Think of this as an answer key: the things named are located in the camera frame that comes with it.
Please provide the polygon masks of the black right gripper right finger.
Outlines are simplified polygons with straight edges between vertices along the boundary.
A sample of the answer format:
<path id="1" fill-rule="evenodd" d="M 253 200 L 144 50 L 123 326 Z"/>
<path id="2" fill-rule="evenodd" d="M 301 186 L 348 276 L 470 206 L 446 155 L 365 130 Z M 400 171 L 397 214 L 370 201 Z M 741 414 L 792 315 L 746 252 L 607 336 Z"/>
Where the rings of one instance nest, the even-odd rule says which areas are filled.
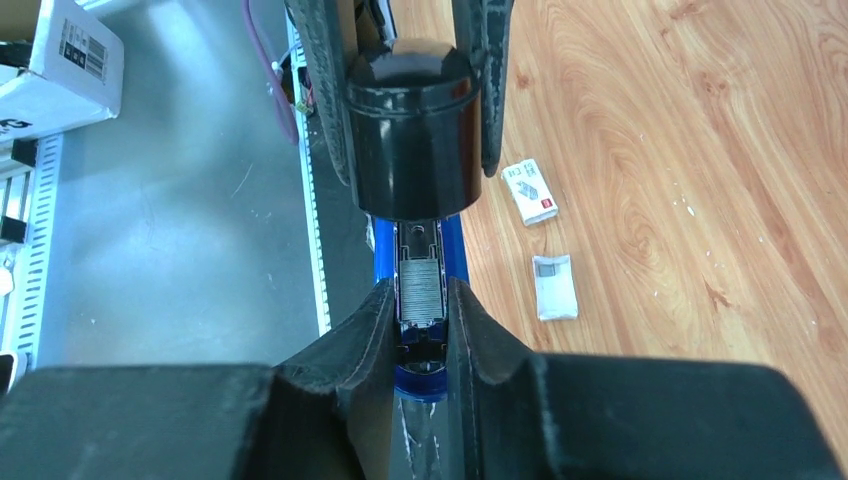
<path id="1" fill-rule="evenodd" d="M 448 288 L 452 479 L 838 479 L 806 401 L 752 364 L 539 353 Z"/>

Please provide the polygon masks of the blue and black stapler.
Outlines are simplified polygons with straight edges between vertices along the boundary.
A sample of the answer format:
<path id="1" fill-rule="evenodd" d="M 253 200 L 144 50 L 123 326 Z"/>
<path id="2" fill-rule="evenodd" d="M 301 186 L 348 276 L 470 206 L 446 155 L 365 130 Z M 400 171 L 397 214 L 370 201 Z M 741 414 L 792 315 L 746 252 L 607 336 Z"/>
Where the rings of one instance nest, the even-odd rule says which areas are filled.
<path id="1" fill-rule="evenodd" d="M 448 286 L 467 280 L 460 213 L 481 195 L 481 87 L 451 44 L 401 38 L 362 53 L 347 75 L 356 205 L 374 222 L 374 277 L 395 294 L 396 392 L 447 395 Z M 444 316 L 429 328 L 400 315 L 400 262 L 436 259 Z"/>

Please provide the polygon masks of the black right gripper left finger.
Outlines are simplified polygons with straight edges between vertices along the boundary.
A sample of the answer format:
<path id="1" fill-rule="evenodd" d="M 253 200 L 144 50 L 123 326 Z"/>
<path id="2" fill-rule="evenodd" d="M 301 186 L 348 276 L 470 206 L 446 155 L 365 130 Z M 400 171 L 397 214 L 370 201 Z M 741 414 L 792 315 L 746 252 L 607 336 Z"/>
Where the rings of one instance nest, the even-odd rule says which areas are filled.
<path id="1" fill-rule="evenodd" d="M 385 479 L 395 288 L 283 363 L 62 367 L 1 402 L 5 479 Z"/>

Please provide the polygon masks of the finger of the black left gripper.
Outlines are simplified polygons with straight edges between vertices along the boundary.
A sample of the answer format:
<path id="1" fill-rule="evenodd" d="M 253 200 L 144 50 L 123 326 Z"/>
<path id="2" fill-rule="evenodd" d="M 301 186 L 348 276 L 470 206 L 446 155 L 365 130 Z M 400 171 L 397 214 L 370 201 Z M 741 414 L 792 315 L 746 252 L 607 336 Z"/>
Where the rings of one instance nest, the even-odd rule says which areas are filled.
<path id="1" fill-rule="evenodd" d="M 501 158 L 513 0 L 454 0 L 458 49 L 478 74 L 482 107 L 482 168 L 496 174 Z"/>
<path id="2" fill-rule="evenodd" d="M 345 92 L 347 69 L 358 55 L 355 3 L 288 0 L 286 6 L 303 44 L 331 163 L 348 186 L 353 145 Z"/>

